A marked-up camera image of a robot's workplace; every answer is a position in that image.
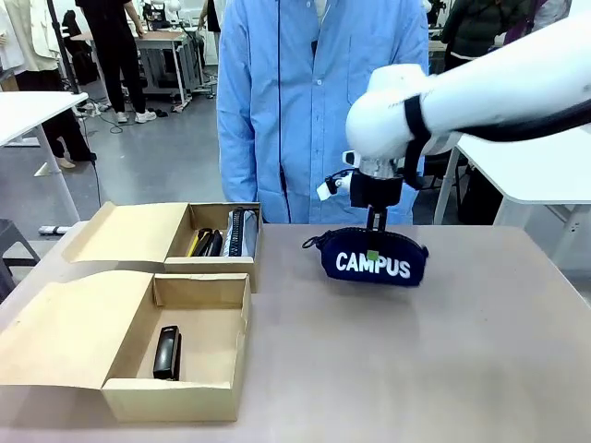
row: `shirt pocket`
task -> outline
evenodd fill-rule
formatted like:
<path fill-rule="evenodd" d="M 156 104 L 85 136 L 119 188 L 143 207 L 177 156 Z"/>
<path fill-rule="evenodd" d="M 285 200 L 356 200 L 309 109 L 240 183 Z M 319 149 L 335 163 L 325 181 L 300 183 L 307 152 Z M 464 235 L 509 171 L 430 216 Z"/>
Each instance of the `shirt pocket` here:
<path fill-rule="evenodd" d="M 349 40 L 349 66 L 347 71 L 347 100 L 349 104 L 368 90 L 371 73 L 391 64 L 392 39 L 364 35 Z"/>

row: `navy blue pouch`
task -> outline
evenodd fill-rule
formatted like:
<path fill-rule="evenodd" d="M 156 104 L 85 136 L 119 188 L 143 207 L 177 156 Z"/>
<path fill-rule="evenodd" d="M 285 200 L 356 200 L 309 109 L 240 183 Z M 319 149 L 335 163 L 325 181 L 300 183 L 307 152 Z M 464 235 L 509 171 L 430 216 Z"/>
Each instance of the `navy blue pouch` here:
<path fill-rule="evenodd" d="M 428 250 L 399 233 L 343 228 L 312 237 L 302 247 L 316 246 L 322 267 L 334 279 L 418 286 Z"/>

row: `black jacket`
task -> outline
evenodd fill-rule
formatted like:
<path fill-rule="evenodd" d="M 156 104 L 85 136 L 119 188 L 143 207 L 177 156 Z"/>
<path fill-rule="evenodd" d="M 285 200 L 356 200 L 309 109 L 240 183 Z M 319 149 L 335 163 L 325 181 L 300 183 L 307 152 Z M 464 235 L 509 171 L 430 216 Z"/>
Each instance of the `black jacket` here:
<path fill-rule="evenodd" d="M 530 1 L 456 0 L 445 22 L 441 41 L 459 55 L 484 55 L 493 46 L 495 36 L 527 17 Z"/>

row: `green tag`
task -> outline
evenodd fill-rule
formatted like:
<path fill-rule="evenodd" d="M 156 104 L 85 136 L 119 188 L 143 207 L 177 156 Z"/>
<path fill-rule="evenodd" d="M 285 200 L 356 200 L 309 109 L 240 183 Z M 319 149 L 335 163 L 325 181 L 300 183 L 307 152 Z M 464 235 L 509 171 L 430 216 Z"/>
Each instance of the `green tag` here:
<path fill-rule="evenodd" d="M 380 257 L 380 253 L 378 251 L 368 251 L 366 257 L 369 261 L 376 261 Z"/>

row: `open cardboard box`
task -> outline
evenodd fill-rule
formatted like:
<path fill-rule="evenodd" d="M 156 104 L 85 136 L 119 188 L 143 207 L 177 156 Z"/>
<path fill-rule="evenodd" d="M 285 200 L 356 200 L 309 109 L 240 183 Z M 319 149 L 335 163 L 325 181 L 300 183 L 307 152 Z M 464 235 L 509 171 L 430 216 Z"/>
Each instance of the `open cardboard box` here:
<path fill-rule="evenodd" d="M 48 284 L 0 334 L 0 385 L 99 389 L 123 422 L 233 421 L 247 274 L 113 270 Z M 182 334 L 179 381 L 152 376 L 160 330 Z"/>
<path fill-rule="evenodd" d="M 64 251 L 70 263 L 112 261 L 118 269 L 171 273 L 232 273 L 250 276 L 257 291 L 262 217 L 254 257 L 187 257 L 201 228 L 227 231 L 230 211 L 260 210 L 259 203 L 155 203 L 116 206 L 107 202 Z"/>

